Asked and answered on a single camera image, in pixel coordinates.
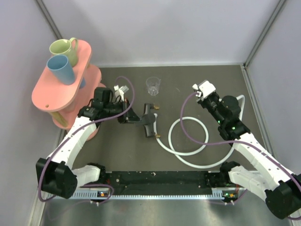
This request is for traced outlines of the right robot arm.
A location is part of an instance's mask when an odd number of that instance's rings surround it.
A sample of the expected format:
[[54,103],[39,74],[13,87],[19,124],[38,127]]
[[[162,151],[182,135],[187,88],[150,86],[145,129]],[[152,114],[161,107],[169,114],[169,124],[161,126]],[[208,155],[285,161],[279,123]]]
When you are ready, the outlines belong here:
[[218,131],[224,143],[241,153],[258,171],[251,173],[240,164],[231,162],[223,166],[220,182],[233,183],[246,188],[262,199],[268,209],[279,219],[284,219],[301,208],[301,177],[281,165],[256,140],[250,129],[240,120],[241,108],[236,97],[223,99],[213,91],[206,97],[196,93],[197,103],[218,122]]

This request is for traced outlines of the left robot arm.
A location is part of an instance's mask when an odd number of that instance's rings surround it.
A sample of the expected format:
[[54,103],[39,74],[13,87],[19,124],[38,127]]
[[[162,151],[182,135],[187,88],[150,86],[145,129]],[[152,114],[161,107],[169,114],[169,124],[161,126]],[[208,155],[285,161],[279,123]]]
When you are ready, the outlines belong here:
[[88,138],[104,121],[121,119],[122,123],[129,122],[128,113],[132,109],[124,94],[127,86],[114,86],[114,90],[97,87],[94,97],[87,106],[79,111],[71,129],[59,146],[47,157],[39,158],[36,163],[38,179],[38,199],[47,202],[42,193],[69,199],[77,188],[93,183],[103,186],[107,176],[101,166],[87,164],[79,169],[73,169],[74,161]]

